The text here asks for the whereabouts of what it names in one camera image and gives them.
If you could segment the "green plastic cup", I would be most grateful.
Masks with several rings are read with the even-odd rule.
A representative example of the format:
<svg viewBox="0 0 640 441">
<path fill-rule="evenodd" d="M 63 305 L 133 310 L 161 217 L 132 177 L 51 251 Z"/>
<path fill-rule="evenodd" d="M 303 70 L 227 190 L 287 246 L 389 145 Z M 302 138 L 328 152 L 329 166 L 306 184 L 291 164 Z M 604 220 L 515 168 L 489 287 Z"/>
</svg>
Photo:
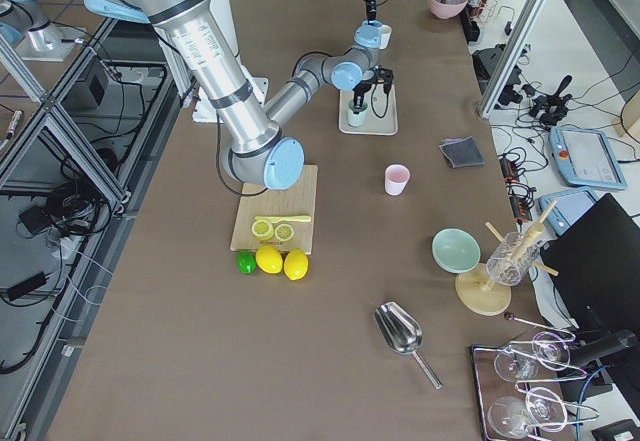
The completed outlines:
<svg viewBox="0 0 640 441">
<path fill-rule="evenodd" d="M 359 128 L 366 121 L 368 104 L 363 102 L 356 105 L 353 101 L 348 103 L 347 107 L 347 123 L 349 127 Z"/>
</svg>

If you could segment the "wine glass rack tray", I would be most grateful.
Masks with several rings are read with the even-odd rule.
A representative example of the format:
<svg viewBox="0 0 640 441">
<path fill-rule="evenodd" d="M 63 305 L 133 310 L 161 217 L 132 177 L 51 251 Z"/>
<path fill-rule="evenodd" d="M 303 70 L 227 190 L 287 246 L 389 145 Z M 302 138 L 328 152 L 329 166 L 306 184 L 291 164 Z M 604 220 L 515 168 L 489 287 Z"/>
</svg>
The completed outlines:
<svg viewBox="0 0 640 441">
<path fill-rule="evenodd" d="M 550 440 L 599 412 L 563 399 L 559 385 L 581 381 L 585 370 L 570 363 L 568 341 L 549 331 L 498 347 L 470 348 L 484 440 Z"/>
</svg>

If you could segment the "blue teach pendant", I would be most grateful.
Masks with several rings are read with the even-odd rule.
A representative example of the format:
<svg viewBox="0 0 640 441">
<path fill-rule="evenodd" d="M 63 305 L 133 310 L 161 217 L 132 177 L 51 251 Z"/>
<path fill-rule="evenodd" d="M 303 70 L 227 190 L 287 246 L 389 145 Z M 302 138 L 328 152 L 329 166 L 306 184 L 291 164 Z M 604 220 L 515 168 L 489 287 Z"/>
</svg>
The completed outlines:
<svg viewBox="0 0 640 441">
<path fill-rule="evenodd" d="M 563 235 L 583 214 L 598 201 L 598 195 L 587 186 L 566 189 L 541 196 L 539 207 L 544 211 L 555 200 L 556 205 L 546 218 L 556 235 Z"/>
<path fill-rule="evenodd" d="M 627 182 L 607 136 L 596 129 L 552 127 L 549 142 L 561 177 L 570 186 L 621 191 Z"/>
</svg>

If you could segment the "pink plastic cup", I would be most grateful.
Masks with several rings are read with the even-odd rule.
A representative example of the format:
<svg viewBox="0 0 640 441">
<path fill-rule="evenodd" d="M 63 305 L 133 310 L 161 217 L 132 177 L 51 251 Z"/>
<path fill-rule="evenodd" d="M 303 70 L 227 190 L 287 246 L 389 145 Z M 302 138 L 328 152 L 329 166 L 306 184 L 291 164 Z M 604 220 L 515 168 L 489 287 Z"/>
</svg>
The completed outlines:
<svg viewBox="0 0 640 441">
<path fill-rule="evenodd" d="M 410 171 L 402 164 L 387 166 L 384 175 L 384 189 L 391 196 L 400 195 L 410 180 Z"/>
</svg>

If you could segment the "yellow lemon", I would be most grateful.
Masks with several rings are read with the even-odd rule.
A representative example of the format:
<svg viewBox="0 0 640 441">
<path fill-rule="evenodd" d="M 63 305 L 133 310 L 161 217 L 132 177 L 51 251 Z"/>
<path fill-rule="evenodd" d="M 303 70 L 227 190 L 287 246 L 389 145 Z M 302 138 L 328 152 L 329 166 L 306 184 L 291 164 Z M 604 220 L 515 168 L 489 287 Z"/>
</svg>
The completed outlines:
<svg viewBox="0 0 640 441">
<path fill-rule="evenodd" d="M 255 259 L 258 267 L 265 273 L 278 274 L 282 271 L 284 260 L 281 252 L 272 245 L 263 245 L 257 249 Z"/>
<path fill-rule="evenodd" d="M 286 255 L 283 268 L 289 280 L 298 281 L 308 273 L 309 259 L 304 251 L 294 249 Z"/>
</svg>

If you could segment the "aluminium frame post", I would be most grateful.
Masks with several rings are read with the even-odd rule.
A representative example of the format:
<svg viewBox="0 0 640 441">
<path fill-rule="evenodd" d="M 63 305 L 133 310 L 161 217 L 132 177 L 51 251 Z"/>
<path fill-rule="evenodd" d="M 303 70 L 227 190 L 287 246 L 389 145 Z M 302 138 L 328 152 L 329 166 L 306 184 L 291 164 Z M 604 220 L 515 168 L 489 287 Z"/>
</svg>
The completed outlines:
<svg viewBox="0 0 640 441">
<path fill-rule="evenodd" d="M 478 114 L 483 121 L 489 121 L 499 96 L 507 84 L 509 76 L 520 57 L 525 41 L 532 31 L 547 0 L 526 0 L 515 27 L 499 58 L 496 69 L 478 105 Z"/>
</svg>

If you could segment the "cream plastic cup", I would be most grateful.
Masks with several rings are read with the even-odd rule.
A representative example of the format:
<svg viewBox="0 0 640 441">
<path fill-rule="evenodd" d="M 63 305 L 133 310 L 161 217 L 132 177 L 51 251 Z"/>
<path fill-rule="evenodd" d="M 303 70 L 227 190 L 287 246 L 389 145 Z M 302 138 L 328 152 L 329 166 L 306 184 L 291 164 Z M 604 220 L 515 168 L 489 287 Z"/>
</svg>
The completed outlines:
<svg viewBox="0 0 640 441">
<path fill-rule="evenodd" d="M 379 34 L 380 34 L 379 48 L 381 50 L 384 50 L 389 45 L 391 34 L 392 34 L 392 28 L 389 25 L 383 24 L 379 27 Z"/>
</svg>

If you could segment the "green bowl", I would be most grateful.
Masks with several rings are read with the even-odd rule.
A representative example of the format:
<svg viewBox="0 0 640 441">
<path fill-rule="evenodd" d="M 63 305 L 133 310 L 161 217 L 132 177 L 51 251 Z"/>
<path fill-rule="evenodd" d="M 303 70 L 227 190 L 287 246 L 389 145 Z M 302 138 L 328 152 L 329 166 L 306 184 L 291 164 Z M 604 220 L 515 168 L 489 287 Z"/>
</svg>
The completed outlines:
<svg viewBox="0 0 640 441">
<path fill-rule="evenodd" d="M 460 274 L 471 271 L 479 264 L 481 251 L 478 242 L 469 233 L 447 228 L 434 236 L 432 255 L 442 269 Z"/>
</svg>

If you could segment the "yellow plastic knife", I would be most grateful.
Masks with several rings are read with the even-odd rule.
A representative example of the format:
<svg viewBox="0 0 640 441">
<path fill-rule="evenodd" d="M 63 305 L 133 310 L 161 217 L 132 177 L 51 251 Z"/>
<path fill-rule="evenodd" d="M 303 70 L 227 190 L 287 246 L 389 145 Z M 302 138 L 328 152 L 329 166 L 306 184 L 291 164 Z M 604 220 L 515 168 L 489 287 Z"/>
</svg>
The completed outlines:
<svg viewBox="0 0 640 441">
<path fill-rule="evenodd" d="M 281 222 L 309 223 L 312 221 L 312 217 L 310 215 L 255 216 L 254 219 L 256 221 L 268 221 L 271 223 L 281 223 Z"/>
</svg>

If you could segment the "green lime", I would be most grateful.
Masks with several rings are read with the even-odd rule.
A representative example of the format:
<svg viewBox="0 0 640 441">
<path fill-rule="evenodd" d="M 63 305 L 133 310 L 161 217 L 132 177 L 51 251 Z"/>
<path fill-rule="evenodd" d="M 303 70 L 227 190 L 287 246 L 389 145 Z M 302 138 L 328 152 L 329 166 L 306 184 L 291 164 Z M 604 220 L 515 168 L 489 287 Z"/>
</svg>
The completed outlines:
<svg viewBox="0 0 640 441">
<path fill-rule="evenodd" d="M 256 258 L 251 251 L 238 251 L 235 260 L 236 266 L 242 274 L 252 274 L 257 269 Z"/>
</svg>

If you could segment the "clear glass mug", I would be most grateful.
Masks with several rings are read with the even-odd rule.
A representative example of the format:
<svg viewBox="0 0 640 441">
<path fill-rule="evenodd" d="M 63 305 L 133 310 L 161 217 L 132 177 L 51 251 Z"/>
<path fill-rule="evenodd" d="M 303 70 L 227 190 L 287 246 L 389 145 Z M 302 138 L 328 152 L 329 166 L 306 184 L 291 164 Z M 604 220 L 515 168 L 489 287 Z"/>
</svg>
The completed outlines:
<svg viewBox="0 0 640 441">
<path fill-rule="evenodd" d="M 523 234 L 517 232 L 508 233 L 490 256 L 486 270 L 492 281 L 505 286 L 515 286 L 529 271 L 539 255 L 541 241 L 534 241 L 516 257 L 514 253 L 519 249 L 523 237 Z"/>
</svg>

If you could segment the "wooden cup stand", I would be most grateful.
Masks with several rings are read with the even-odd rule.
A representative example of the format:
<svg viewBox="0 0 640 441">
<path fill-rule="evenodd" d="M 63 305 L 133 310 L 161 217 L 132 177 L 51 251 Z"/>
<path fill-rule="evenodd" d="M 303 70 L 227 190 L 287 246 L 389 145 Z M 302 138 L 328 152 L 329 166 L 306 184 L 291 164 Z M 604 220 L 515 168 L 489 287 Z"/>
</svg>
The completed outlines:
<svg viewBox="0 0 640 441">
<path fill-rule="evenodd" d="M 544 221 L 556 205 L 553 200 L 542 212 L 540 217 L 532 223 L 523 234 L 522 243 L 514 253 L 518 257 L 534 241 L 539 240 L 544 231 Z M 499 244 L 504 237 L 490 223 L 485 223 L 486 227 L 498 239 Z M 492 281 L 486 270 L 486 263 L 479 263 L 473 270 L 458 274 L 455 279 L 455 289 L 458 297 L 471 311 L 485 316 L 498 315 L 506 310 L 511 301 L 511 286 L 505 286 Z M 553 276 L 559 272 L 554 268 L 544 265 L 542 262 L 533 261 L 534 265 Z"/>
</svg>

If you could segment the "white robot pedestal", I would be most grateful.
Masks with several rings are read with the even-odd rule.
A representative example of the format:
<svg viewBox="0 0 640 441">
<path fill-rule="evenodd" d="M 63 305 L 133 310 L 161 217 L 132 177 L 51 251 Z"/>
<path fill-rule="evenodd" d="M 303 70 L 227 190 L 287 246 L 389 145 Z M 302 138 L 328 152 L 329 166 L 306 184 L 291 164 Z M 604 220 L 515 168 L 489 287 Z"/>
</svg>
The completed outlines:
<svg viewBox="0 0 640 441">
<path fill-rule="evenodd" d="M 242 63 L 238 47 L 235 24 L 229 0 L 211 0 L 210 11 L 216 20 L 224 38 L 231 49 L 235 60 L 240 65 L 244 75 L 250 81 L 254 94 L 261 106 L 264 105 L 268 92 L 269 81 L 266 77 L 253 76 Z M 199 100 L 193 112 L 193 121 L 198 123 L 217 123 L 218 116 L 215 109 L 205 95 L 204 89 L 199 88 Z"/>
</svg>

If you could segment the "pink bowl with ice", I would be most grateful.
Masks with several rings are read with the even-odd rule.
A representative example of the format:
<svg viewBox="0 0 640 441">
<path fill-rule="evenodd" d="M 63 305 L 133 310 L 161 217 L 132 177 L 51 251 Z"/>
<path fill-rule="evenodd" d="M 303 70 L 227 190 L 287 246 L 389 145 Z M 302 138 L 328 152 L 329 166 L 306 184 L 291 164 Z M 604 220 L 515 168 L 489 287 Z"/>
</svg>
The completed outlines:
<svg viewBox="0 0 640 441">
<path fill-rule="evenodd" d="M 430 12 L 439 19 L 450 19 L 459 15 L 469 0 L 427 0 Z"/>
</svg>

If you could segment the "cream rabbit tray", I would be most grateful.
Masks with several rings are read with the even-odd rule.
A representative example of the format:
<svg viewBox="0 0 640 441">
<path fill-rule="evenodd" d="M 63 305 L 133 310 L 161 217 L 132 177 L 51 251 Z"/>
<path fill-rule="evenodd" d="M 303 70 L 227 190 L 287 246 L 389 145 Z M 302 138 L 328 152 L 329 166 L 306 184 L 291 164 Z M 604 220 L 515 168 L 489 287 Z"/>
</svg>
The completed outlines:
<svg viewBox="0 0 640 441">
<path fill-rule="evenodd" d="M 393 136 L 398 131 L 398 119 L 397 119 L 397 107 L 395 96 L 395 84 L 390 92 L 389 108 L 386 116 L 383 119 L 378 119 L 373 111 L 372 107 L 376 108 L 376 111 L 382 113 L 385 106 L 385 95 L 382 90 L 382 86 L 379 85 L 375 91 L 374 98 L 371 98 L 373 86 L 369 92 L 364 96 L 364 102 L 368 104 L 367 117 L 364 124 L 359 128 L 352 128 L 347 123 L 347 107 L 350 101 L 353 101 L 353 91 L 340 91 L 339 98 L 339 117 L 338 127 L 342 133 L 355 134 L 355 135 L 377 135 L 377 136 Z"/>
</svg>

